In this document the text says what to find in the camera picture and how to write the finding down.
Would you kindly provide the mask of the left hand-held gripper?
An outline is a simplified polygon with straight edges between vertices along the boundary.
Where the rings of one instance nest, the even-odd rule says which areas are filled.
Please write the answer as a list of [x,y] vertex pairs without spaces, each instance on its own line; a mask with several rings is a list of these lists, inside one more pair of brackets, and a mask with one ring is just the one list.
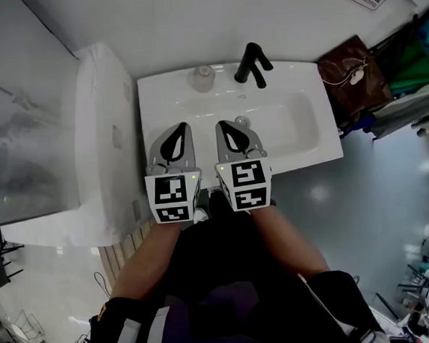
[[175,124],[150,147],[145,186],[155,221],[191,221],[200,194],[202,172],[196,166],[191,127]]

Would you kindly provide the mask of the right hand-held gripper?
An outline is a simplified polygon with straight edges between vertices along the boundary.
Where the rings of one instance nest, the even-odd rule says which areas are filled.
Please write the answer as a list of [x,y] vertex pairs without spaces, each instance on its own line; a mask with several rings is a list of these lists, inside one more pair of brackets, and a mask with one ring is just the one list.
[[215,172],[233,211],[265,208],[271,202],[272,169],[259,136],[236,122],[216,124]]

